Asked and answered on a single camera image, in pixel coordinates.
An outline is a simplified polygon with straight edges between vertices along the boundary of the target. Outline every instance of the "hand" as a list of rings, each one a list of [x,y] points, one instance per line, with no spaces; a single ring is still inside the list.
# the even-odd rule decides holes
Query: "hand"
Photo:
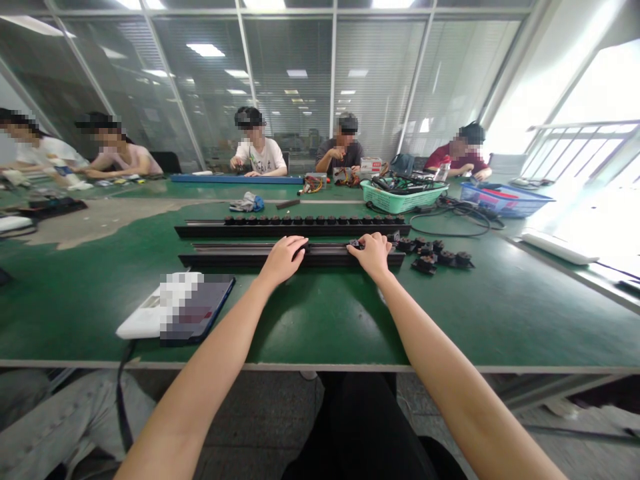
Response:
[[[358,250],[351,245],[347,245],[350,254],[358,259],[362,268],[374,280],[384,277],[389,273],[387,266],[387,254],[392,248],[392,244],[388,242],[385,235],[376,232],[373,235],[366,234],[359,240],[364,244],[364,250]]]
[[[487,169],[480,170],[478,173],[474,175],[474,178],[478,181],[484,181],[489,178],[490,172]]]
[[[302,263],[302,259],[305,257],[305,251],[300,250],[295,258],[293,258],[293,254],[308,241],[308,238],[298,235],[282,237],[278,240],[271,249],[257,280],[264,282],[270,288],[274,289],[290,278],[296,270],[298,270],[300,263]]]
[[[329,154],[331,158],[335,158],[336,160],[342,160],[342,157],[345,155],[344,148],[336,147],[334,149],[329,150]]]
[[[239,159],[238,157],[234,157],[231,159],[230,164],[231,164],[231,168],[235,170],[242,167],[244,165],[244,162],[242,162],[242,159]]]
[[[110,174],[101,172],[100,170],[85,170],[84,174],[93,179],[111,178]]]

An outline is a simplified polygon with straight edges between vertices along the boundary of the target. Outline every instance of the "white t-shirt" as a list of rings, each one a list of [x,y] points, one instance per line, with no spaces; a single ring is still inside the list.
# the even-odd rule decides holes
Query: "white t-shirt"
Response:
[[[42,137],[38,148],[30,143],[16,142],[16,160],[30,165],[50,166],[47,155],[55,155],[60,160],[68,160],[72,162],[72,166],[76,168],[88,167],[89,162],[82,158],[76,150],[62,140],[53,137]]]
[[[265,139],[265,148],[262,153],[258,153],[249,140],[242,140],[238,144],[235,156],[242,159],[245,165],[250,161],[251,168],[258,173],[267,173],[287,166],[282,157],[282,150],[280,150],[278,143],[272,139]]]

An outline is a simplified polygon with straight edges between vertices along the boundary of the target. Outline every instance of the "black pants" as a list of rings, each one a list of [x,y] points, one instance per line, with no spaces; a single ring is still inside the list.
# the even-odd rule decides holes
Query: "black pants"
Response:
[[[395,398],[395,375],[320,373],[325,397],[283,480],[466,480],[439,442],[418,437]]]

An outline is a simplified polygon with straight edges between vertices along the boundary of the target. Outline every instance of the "pink shirt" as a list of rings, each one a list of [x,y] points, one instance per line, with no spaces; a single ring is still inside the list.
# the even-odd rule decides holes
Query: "pink shirt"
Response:
[[[149,150],[140,146],[134,145],[132,143],[127,144],[127,148],[129,150],[129,155],[131,156],[131,164],[129,165],[127,162],[122,160],[120,155],[118,155],[115,147],[104,147],[100,151],[100,155],[98,155],[98,159],[109,159],[116,167],[119,167],[120,170],[128,170],[132,168],[138,168],[140,166],[140,157],[148,157],[149,162],[151,163],[149,168],[150,175],[162,175],[162,168],[158,165],[158,162],[154,160],[154,158],[149,153]]]

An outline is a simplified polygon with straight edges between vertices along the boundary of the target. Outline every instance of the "white power strip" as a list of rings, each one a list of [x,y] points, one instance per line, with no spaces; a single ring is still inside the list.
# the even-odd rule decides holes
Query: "white power strip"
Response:
[[[523,233],[521,238],[522,241],[526,243],[530,243],[539,249],[576,265],[588,265],[589,263],[600,260],[600,257],[591,255],[591,252],[586,252],[580,247],[576,247],[564,240],[546,235],[545,233],[527,232]]]

